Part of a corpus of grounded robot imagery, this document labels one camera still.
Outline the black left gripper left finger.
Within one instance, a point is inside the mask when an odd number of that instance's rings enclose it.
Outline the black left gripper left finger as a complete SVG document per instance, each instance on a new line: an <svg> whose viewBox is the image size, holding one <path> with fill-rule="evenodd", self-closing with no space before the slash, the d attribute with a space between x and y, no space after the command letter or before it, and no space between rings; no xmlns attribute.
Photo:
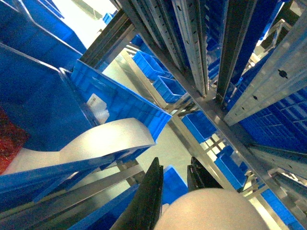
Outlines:
<svg viewBox="0 0 307 230"><path fill-rule="evenodd" d="M153 230L162 212L164 172L155 157L132 201L112 225L112 230Z"/></svg>

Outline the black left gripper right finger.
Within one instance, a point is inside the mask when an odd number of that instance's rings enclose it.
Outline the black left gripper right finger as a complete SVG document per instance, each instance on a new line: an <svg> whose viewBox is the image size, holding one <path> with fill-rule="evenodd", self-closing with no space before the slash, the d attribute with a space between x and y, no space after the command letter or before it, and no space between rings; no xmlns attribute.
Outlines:
<svg viewBox="0 0 307 230"><path fill-rule="evenodd" d="M203 188L223 188L195 157L191 157L187 166L188 191Z"/></svg>

